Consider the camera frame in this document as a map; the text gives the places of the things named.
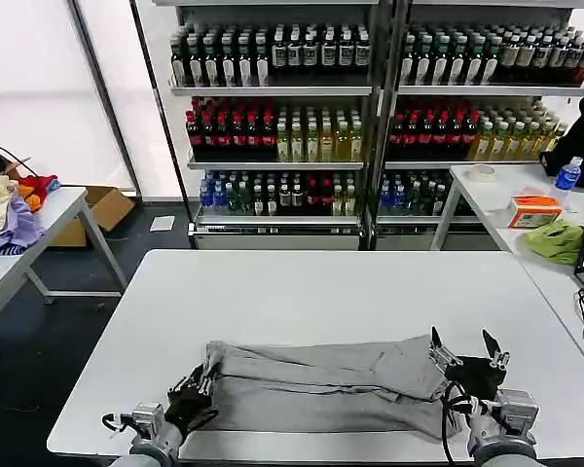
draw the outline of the orange box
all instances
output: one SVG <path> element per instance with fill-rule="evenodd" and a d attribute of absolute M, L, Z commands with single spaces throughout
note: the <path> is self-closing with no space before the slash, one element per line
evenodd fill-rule
<path fill-rule="evenodd" d="M 563 209 L 551 197 L 512 197 L 508 204 L 508 227 L 535 229 L 554 222 Z"/>

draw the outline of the gray trousers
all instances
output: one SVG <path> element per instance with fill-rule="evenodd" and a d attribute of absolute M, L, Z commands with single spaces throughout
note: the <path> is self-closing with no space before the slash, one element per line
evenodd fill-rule
<path fill-rule="evenodd" d="M 308 347 L 207 345 L 222 357 L 219 415 L 206 430 L 337 433 L 418 430 L 441 438 L 443 375 L 429 336 Z M 448 436 L 459 431 L 448 423 Z"/>

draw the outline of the water bottle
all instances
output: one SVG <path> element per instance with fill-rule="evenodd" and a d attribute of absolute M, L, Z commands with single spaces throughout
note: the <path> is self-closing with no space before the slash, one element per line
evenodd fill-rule
<path fill-rule="evenodd" d="M 568 208 L 565 203 L 566 196 L 571 192 L 577 183 L 577 179 L 582 174 L 582 170 L 580 169 L 581 164 L 582 158 L 572 158 L 570 163 L 563 165 L 563 168 L 561 168 L 561 171 L 556 177 L 552 196 L 565 209 Z"/>

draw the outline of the dark carpet floor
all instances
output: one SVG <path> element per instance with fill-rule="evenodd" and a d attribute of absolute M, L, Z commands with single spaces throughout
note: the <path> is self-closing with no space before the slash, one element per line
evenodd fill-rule
<path fill-rule="evenodd" d="M 150 233 L 153 218 L 163 215 L 175 215 L 173 230 Z M 147 251 L 188 248 L 187 223 L 180 204 L 138 206 L 108 235 L 108 243 L 130 278 Z M 113 290 L 112 280 L 91 248 L 46 251 L 34 268 L 51 289 Z M 0 466 L 98 465 L 91 460 L 54 456 L 46 450 L 46 440 L 117 302 L 61 299 L 46 306 L 26 284 L 3 309 Z M 584 467 L 584 459 L 545 463 Z"/>

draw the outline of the green towel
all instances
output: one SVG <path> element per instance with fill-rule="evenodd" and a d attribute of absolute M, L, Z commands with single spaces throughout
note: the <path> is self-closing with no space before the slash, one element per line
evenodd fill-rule
<path fill-rule="evenodd" d="M 526 233 L 526 243 L 541 256 L 561 265 L 574 265 L 582 245 L 584 229 L 564 219 Z"/>

